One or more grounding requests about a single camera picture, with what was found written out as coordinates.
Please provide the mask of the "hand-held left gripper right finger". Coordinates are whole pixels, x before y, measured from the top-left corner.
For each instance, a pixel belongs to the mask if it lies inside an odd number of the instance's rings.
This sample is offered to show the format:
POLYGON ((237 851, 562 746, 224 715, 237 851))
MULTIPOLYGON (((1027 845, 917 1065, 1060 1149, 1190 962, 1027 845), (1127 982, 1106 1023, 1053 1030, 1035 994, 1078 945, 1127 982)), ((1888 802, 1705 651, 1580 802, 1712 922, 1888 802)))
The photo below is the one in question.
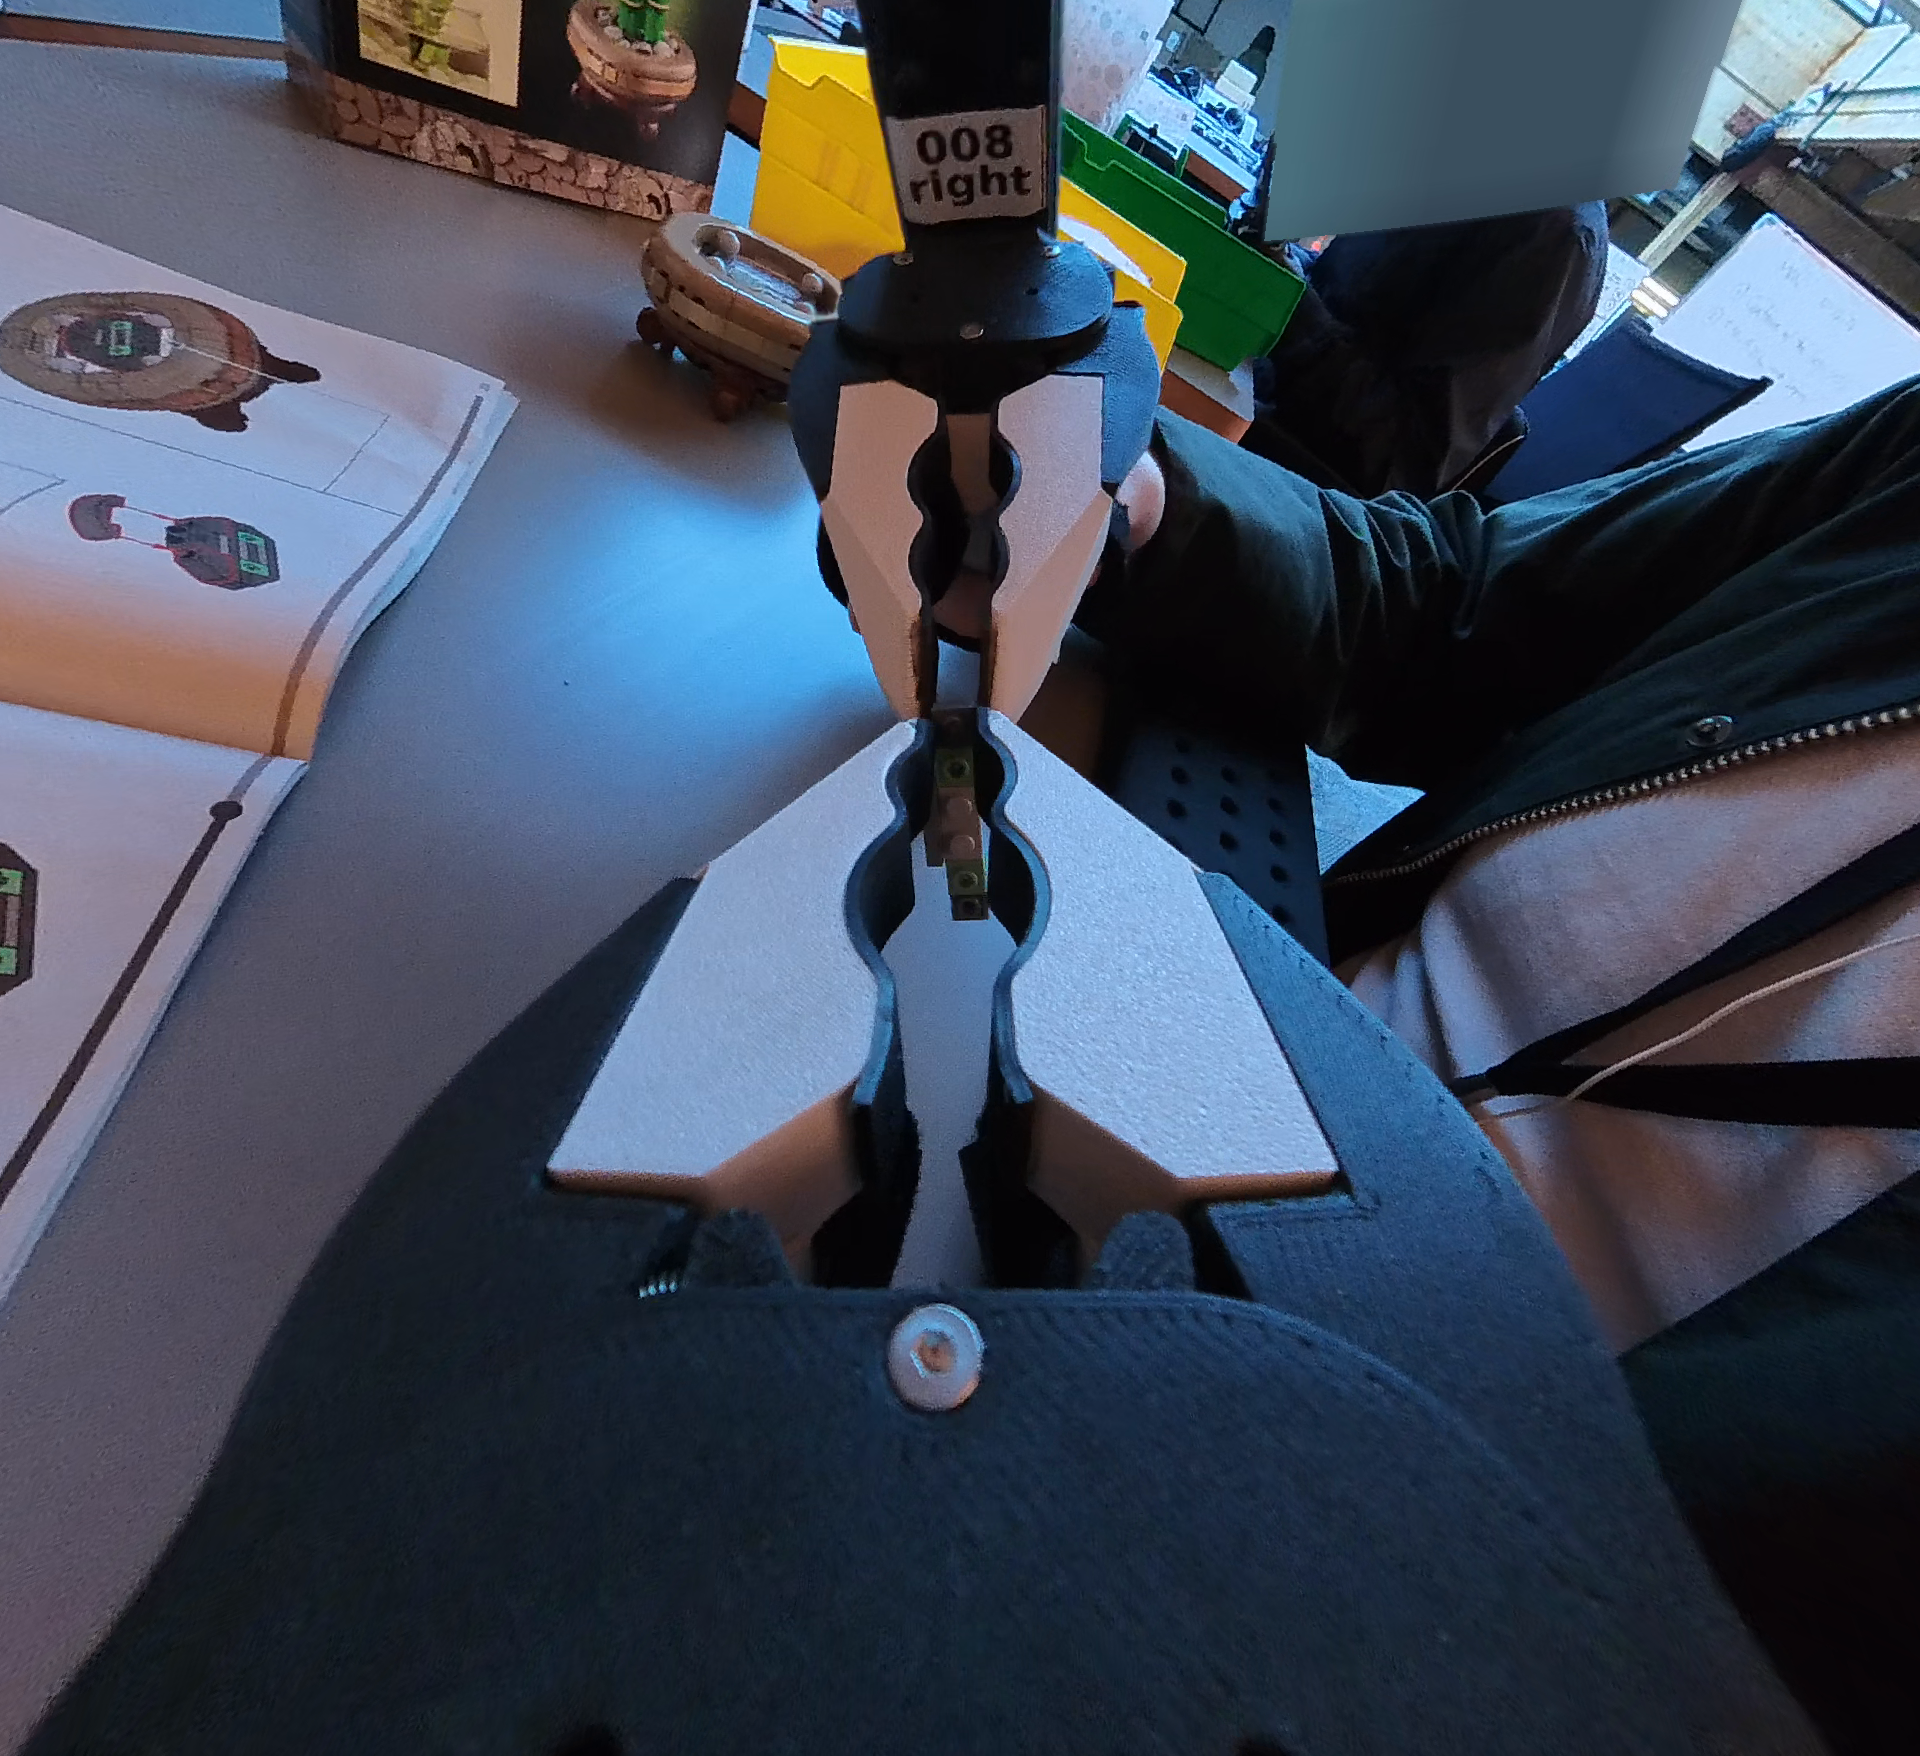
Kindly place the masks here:
POLYGON ((1016 941, 962 1149, 987 1281, 1068 1283, 1131 1213, 1330 1194, 1333 1143, 1200 869, 1009 715, 979 729, 1016 941))

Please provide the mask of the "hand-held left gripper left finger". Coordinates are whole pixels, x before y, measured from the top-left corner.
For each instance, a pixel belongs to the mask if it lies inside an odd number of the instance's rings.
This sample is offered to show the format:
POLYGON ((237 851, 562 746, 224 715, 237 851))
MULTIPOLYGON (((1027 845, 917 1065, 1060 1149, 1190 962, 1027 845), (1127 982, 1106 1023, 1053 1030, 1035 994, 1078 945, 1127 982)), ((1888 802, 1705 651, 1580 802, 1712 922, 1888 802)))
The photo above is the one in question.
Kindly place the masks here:
POLYGON ((546 1170, 767 1216, 826 1283, 885 1286, 921 1175, 882 945, 915 905, 932 725, 903 720, 717 856, 546 1170))

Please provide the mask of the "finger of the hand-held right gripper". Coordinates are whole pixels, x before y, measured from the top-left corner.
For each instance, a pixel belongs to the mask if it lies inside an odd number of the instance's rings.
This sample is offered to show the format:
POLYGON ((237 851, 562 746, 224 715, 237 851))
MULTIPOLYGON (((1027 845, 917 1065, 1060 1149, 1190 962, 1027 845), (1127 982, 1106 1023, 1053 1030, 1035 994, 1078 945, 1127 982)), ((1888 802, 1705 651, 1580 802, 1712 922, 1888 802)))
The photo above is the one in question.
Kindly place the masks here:
POLYGON ((876 682, 903 720, 939 700, 934 602, 946 582, 946 522, 928 515, 940 475, 940 407, 895 381, 852 381, 839 393, 822 530, 844 584, 849 614, 876 682))
POLYGON ((1016 481, 996 520, 1004 567, 991 598, 980 697, 1009 720, 1044 686, 1110 533, 1102 395, 1102 375, 1044 375, 996 406, 996 437, 1016 481))

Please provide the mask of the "tan brick-built pot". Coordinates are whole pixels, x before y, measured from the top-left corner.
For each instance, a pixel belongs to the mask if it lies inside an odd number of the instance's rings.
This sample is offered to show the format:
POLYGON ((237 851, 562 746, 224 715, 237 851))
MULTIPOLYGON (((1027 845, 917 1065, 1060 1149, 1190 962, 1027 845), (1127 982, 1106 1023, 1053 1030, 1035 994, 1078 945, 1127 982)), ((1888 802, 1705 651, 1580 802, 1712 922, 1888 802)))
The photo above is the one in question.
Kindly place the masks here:
POLYGON ((647 240, 641 273, 651 304, 637 333, 709 369, 723 422, 787 397, 813 326, 839 313, 844 292, 785 244, 703 212, 670 215, 647 240))

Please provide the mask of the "dark brick with green tile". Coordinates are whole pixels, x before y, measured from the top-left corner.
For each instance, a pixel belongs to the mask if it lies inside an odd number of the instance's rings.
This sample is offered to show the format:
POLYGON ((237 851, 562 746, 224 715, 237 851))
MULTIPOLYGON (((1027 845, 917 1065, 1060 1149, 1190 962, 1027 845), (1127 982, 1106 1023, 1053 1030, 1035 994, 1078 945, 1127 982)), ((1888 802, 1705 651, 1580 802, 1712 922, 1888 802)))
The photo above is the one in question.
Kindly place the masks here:
POLYGON ((970 709, 943 712, 932 720, 925 860, 945 872, 951 915, 958 923, 984 922, 993 912, 976 777, 979 740, 970 709))

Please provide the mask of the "person's right hand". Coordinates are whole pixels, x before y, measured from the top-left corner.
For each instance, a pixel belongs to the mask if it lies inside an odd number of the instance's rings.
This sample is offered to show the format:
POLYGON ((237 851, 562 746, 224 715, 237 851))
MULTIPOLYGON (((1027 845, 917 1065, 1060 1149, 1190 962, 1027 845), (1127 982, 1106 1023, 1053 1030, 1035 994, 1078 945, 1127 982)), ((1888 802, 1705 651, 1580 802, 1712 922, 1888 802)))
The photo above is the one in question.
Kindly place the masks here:
POLYGON ((1154 571, 1158 557, 1151 551, 1168 510, 1168 477, 1154 448, 1144 450, 1117 486, 1108 540, 1097 580, 1104 586, 1144 566, 1154 571))

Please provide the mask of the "white patterned sheet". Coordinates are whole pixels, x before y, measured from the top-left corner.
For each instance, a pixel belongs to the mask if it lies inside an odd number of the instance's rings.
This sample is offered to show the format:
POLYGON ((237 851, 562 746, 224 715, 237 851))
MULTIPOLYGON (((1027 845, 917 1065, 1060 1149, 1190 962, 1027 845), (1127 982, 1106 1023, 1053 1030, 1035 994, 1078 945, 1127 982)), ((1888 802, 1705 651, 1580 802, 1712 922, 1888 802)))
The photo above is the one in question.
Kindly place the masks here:
POLYGON ((1064 0, 1064 109, 1114 136, 1173 7, 1173 0, 1064 0))

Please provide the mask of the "black perforated chair part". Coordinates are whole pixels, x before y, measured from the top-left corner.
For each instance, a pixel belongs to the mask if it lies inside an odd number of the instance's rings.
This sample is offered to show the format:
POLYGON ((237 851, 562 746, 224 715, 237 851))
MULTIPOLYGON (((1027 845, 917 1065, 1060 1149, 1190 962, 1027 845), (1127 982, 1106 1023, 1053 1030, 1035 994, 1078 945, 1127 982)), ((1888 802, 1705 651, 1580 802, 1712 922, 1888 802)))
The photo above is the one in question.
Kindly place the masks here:
POLYGON ((1108 724, 1101 785, 1203 872, 1226 875, 1316 959, 1330 959, 1309 752, 1243 750, 1146 713, 1108 724))

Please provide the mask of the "yellow parts bin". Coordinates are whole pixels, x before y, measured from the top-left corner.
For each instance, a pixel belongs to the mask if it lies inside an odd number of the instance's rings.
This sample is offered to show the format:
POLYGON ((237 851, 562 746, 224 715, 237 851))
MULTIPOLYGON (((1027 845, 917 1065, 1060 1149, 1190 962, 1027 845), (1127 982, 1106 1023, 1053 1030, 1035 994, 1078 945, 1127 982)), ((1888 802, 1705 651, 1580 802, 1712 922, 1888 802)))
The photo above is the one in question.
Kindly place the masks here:
MULTIPOLYGON (((900 213, 866 56, 857 45, 778 38, 761 130, 751 226, 839 280, 903 247, 900 213)), ((1183 326, 1189 263, 1078 184, 1063 182, 1063 228, 1117 269, 1158 361, 1183 326)))

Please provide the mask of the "green parts bin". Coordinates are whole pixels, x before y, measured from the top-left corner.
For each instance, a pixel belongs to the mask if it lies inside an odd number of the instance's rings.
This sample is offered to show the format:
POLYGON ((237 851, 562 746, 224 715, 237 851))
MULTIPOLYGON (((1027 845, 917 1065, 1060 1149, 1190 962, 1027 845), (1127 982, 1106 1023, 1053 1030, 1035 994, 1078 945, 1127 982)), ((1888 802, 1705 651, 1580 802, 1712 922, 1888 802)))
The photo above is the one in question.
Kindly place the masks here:
POLYGON ((1068 109, 1063 174, 1187 260, 1176 294, 1181 347, 1236 369, 1276 345, 1307 281, 1232 234, 1225 207, 1068 109))

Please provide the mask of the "person in dark jacket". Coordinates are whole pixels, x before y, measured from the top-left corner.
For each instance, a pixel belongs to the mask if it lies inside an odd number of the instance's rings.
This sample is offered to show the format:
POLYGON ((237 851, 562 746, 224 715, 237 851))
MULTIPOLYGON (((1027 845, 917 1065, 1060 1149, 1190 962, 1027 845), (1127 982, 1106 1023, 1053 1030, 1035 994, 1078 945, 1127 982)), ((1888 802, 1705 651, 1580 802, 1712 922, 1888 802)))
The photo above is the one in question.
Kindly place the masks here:
POLYGON ((1916 1751, 1916 695, 1567 800, 1430 795, 1328 897, 1595 1303, 1837 1751, 1916 1751))

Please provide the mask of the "black chair back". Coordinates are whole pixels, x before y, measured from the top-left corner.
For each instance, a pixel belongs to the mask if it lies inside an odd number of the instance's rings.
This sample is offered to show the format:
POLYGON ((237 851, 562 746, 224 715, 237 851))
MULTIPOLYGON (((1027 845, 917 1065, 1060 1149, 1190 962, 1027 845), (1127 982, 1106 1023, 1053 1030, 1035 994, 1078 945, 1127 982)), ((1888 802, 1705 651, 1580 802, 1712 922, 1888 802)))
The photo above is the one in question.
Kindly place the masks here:
POLYGON ((1770 387, 1660 339, 1639 313, 1608 324, 1524 397, 1524 442, 1482 500, 1544 496, 1670 453, 1770 387))

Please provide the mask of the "open instruction booklet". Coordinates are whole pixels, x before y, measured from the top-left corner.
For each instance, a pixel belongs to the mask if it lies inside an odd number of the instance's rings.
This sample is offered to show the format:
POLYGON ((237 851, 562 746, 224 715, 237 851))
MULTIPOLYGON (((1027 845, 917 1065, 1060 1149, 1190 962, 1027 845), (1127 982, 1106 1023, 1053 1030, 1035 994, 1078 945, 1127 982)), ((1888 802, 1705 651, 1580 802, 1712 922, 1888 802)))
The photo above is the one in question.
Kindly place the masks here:
POLYGON ((3 212, 3 1287, 515 412, 3 212))

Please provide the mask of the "whiteboard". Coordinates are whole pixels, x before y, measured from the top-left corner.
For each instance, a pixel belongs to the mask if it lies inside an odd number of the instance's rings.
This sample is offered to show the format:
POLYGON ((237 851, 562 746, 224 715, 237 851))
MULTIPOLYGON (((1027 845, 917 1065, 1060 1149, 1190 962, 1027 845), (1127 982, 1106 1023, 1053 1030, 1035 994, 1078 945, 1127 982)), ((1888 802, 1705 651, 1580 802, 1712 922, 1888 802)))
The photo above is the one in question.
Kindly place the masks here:
POLYGON ((1918 331, 1767 213, 1657 326, 1673 347, 1770 387, 1689 448, 1807 422, 1918 374, 1918 331))

